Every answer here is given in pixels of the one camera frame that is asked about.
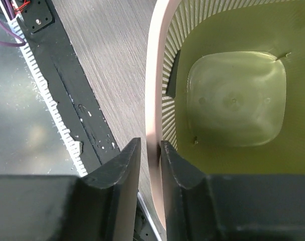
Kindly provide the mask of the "green trash bin pink rim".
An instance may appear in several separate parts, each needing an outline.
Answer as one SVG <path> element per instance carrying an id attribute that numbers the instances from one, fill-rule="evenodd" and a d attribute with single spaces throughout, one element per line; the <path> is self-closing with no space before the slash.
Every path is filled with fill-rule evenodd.
<path id="1" fill-rule="evenodd" d="M 162 224 L 162 141 L 210 174 L 305 174 L 305 1 L 157 1 L 145 131 Z"/>

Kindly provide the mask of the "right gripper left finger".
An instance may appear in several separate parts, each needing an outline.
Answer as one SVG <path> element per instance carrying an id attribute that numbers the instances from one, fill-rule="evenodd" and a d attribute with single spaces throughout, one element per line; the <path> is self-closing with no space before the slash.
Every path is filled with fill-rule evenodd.
<path id="1" fill-rule="evenodd" d="M 84 177 L 0 175 L 0 240 L 132 240 L 140 138 Z"/>

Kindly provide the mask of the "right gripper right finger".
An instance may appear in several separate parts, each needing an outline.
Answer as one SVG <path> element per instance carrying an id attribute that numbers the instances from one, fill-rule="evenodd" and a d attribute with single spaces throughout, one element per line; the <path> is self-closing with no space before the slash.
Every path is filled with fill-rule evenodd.
<path id="1" fill-rule="evenodd" d="M 208 175 L 161 142 L 168 240 L 305 240 L 305 175 Z"/>

